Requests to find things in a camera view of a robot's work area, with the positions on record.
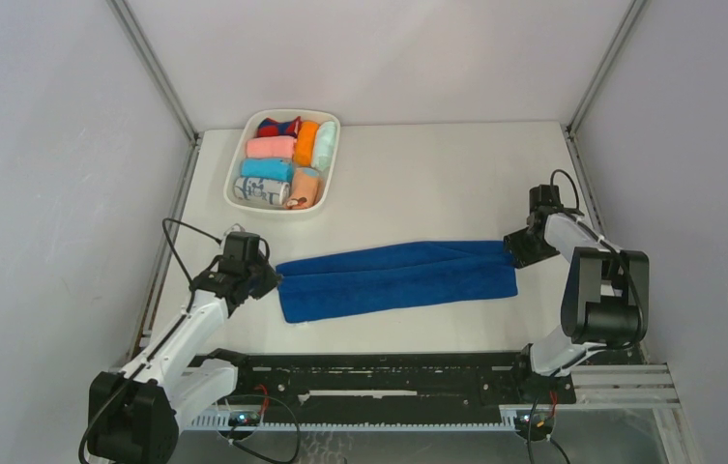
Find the orange towel with blue dots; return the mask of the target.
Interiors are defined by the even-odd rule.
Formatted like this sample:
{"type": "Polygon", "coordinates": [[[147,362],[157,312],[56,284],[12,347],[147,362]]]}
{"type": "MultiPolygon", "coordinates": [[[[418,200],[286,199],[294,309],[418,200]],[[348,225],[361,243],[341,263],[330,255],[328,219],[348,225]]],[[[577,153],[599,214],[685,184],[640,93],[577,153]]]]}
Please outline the orange towel with blue dots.
{"type": "Polygon", "coordinates": [[[317,199],[321,178],[317,170],[300,167],[295,170],[290,195],[284,203],[287,210],[305,210],[311,208],[317,199]]]}

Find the blue microfiber towel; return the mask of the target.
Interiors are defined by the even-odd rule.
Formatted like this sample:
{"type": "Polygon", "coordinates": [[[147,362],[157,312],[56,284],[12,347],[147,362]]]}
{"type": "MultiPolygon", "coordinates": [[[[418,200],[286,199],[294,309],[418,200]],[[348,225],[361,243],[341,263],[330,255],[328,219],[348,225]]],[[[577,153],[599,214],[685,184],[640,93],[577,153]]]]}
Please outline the blue microfiber towel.
{"type": "Polygon", "coordinates": [[[384,310],[517,296],[501,241],[421,241],[301,259],[277,266],[290,324],[384,310]]]}

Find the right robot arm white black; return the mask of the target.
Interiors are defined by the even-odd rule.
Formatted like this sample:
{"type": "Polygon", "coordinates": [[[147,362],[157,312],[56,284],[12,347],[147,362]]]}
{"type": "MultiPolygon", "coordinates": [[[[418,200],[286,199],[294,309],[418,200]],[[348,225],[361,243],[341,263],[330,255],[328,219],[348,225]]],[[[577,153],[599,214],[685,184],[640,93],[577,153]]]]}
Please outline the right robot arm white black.
{"type": "Polygon", "coordinates": [[[530,189],[526,225],[508,234],[504,246],[517,269],[558,256],[568,262],[560,323],[527,347],[529,365],[512,375],[513,392],[521,400],[539,401],[550,390],[549,376],[566,376],[596,353],[627,350],[644,339],[647,254],[611,244],[579,209],[563,204],[557,187],[530,189]]]}

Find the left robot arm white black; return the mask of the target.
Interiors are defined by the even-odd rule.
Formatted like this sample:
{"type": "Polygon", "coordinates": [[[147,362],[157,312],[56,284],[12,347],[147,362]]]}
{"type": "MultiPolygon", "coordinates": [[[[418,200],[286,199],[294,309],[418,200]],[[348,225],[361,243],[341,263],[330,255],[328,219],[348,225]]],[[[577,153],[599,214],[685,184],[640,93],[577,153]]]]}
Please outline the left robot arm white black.
{"type": "Polygon", "coordinates": [[[183,271],[189,296],[176,318],[123,367],[103,371],[91,383],[79,462],[166,463],[182,432],[210,404],[253,396],[254,375],[233,362],[208,360],[186,372],[240,305],[280,283],[269,262],[270,247],[259,235],[232,230],[217,243],[217,254],[201,272],[183,271]]]}

